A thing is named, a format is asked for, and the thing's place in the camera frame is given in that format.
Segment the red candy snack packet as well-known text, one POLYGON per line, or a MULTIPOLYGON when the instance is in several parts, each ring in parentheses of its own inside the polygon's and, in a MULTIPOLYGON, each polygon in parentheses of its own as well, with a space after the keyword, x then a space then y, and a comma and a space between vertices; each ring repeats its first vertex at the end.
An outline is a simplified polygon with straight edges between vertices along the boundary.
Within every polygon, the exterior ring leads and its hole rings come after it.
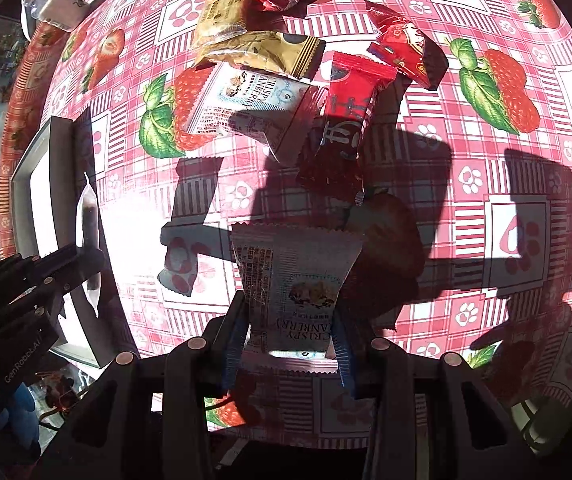
POLYGON ((404 15, 380 3, 364 3, 368 18, 378 30, 367 52, 424 89, 436 91, 449 67, 443 50, 404 15))

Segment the yellow snack packet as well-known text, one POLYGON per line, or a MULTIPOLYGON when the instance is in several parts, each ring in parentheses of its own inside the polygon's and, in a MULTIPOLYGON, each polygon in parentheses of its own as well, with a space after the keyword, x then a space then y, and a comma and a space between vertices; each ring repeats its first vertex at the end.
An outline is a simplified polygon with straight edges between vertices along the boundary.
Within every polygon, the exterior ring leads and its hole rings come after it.
POLYGON ((194 31, 192 48, 246 34, 252 0, 205 0, 194 31))

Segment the pink strawberry checkered tablecloth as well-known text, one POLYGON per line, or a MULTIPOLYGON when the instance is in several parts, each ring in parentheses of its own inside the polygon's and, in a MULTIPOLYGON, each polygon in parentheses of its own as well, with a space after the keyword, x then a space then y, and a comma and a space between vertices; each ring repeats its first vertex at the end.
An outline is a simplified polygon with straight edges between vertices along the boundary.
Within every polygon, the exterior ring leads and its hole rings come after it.
MULTIPOLYGON (((0 252, 18 248, 9 179, 47 118, 93 119, 98 208, 124 315, 152 356, 200 332, 242 282, 228 230, 245 221, 335 224, 341 203, 298 185, 265 146, 222 136, 168 158, 138 135, 144 92, 192 62, 205 0, 95 0, 75 32, 45 26, 24 56, 1 140, 0 252)), ((522 0, 371 0, 440 48, 493 51, 526 72, 529 133, 487 124, 484 76, 452 60, 439 88, 395 84, 364 142, 364 176, 412 210, 428 258, 420 299, 376 322, 402 349, 460 352, 507 403, 572 403, 572 30, 517 21, 522 0)))

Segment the long red snack packet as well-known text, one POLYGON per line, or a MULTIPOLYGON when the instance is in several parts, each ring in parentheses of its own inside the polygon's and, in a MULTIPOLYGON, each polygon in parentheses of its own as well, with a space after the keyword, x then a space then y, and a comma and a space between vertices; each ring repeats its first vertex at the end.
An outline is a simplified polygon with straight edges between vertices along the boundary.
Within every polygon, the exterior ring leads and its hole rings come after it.
POLYGON ((362 144, 379 93, 396 77, 394 67, 371 58, 333 54, 326 101, 298 162, 301 186, 353 205, 363 203, 362 144))

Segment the white blue cranberry snack packet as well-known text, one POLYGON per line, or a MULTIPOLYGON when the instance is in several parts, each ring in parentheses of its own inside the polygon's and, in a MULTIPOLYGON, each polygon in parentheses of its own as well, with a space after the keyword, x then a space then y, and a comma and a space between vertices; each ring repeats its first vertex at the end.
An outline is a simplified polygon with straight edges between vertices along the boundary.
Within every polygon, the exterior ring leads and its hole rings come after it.
POLYGON ((344 231, 236 223, 230 240, 249 307, 245 351, 254 364, 333 373, 326 356, 342 285, 364 237, 344 231))

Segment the gold brown snack packet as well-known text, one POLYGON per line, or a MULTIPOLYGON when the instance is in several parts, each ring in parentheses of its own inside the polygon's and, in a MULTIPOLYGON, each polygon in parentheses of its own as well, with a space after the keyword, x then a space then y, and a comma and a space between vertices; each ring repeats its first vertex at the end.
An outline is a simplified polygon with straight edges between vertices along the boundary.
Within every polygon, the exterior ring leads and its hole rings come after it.
POLYGON ((318 37, 258 30, 208 44, 198 52, 195 65, 225 62, 297 80, 313 79, 325 47, 318 37))

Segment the white cardboard box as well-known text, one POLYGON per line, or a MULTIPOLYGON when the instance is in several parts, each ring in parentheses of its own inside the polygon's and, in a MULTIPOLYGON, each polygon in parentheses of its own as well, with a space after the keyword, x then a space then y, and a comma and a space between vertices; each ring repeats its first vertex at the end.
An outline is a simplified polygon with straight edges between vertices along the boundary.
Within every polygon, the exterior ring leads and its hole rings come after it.
MULTIPOLYGON (((45 257, 73 244, 108 252, 95 193, 90 123, 53 116, 30 141, 10 177, 10 210, 17 252, 45 257)), ((64 296, 55 318, 53 351, 77 364, 103 368, 134 343, 108 262, 64 296)))

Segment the white tissue pack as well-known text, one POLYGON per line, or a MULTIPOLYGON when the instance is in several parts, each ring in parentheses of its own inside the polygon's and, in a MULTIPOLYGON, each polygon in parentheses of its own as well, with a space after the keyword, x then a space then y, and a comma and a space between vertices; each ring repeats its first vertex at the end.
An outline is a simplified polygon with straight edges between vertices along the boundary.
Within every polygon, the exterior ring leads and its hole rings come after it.
POLYGON ((71 32, 88 15, 85 0, 36 0, 31 5, 32 18, 71 32))

